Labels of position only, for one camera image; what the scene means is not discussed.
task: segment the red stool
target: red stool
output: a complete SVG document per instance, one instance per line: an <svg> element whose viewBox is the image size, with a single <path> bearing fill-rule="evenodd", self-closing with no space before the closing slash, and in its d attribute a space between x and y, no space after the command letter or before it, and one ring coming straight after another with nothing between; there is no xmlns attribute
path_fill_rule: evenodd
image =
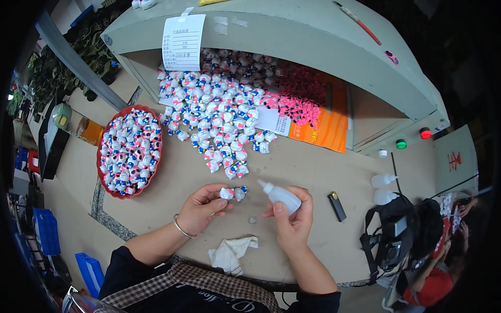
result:
<svg viewBox="0 0 501 313"><path fill-rule="evenodd" d="M28 169L32 172L40 174L39 159L38 159L38 151L31 149L28 152Z"/></svg>

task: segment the hand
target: hand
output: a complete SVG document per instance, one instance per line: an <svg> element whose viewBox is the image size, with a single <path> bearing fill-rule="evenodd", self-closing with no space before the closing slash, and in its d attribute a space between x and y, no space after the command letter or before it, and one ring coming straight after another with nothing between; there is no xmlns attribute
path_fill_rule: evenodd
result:
<svg viewBox="0 0 501 313"><path fill-rule="evenodd" d="M462 221L461 224L459 224L459 232L463 235L464 240L468 239L469 237L469 228L468 225Z"/></svg>
<svg viewBox="0 0 501 313"><path fill-rule="evenodd" d="M450 249L450 240L446 241L443 244L442 249L440 250L440 253L435 258L435 261L438 262L442 257L445 259L445 257L447 256L447 253L449 252L449 249Z"/></svg>
<svg viewBox="0 0 501 313"><path fill-rule="evenodd" d="M209 184L192 193L181 208L177 223L184 232L195 236L209 224L214 216L226 215L223 209L233 209L233 204L219 197L226 184Z"/></svg>
<svg viewBox="0 0 501 313"><path fill-rule="evenodd" d="M289 186L287 190L301 200L299 209L289 216L283 202L275 202L275 205L268 203L268 211L263 213L263 217L275 217L277 241L280 248L289 254L308 247L308 236L313 223L313 197L305 188Z"/></svg>
<svg viewBox="0 0 501 313"><path fill-rule="evenodd" d="M466 204L466 205L462 205L459 207L459 216L461 218L464 218L465 216L468 215L469 211L471 210L471 205L470 204Z"/></svg>

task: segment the white switch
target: white switch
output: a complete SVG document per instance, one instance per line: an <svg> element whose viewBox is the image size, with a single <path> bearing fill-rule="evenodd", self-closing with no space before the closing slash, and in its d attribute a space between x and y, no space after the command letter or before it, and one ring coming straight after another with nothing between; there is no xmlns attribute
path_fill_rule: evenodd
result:
<svg viewBox="0 0 501 313"><path fill-rule="evenodd" d="M384 149L381 149L379 150L378 152L379 154L379 157L382 159L382 158L386 158L388 156L388 151L384 150Z"/></svg>

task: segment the checkered apron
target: checkered apron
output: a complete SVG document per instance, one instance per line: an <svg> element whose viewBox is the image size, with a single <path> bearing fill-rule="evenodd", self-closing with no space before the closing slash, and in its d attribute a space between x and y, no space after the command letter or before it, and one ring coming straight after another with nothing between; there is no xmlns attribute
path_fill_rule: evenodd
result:
<svg viewBox="0 0 501 313"><path fill-rule="evenodd" d="M102 301L123 309L177 283L216 292L227 297L259 302L272 313L282 312L274 294L259 286L180 262L174 263L167 273L111 294Z"/></svg>

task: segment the white cloth rag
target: white cloth rag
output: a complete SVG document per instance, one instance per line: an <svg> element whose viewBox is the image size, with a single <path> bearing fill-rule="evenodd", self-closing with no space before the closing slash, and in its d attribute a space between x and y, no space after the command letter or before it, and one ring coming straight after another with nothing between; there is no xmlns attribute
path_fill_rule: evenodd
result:
<svg viewBox="0 0 501 313"><path fill-rule="evenodd" d="M243 270L239 258L245 255L247 247L257 248L258 238L251 236L240 239L223 239L219 248L207 251L212 267L221 267L226 275L240 276Z"/></svg>

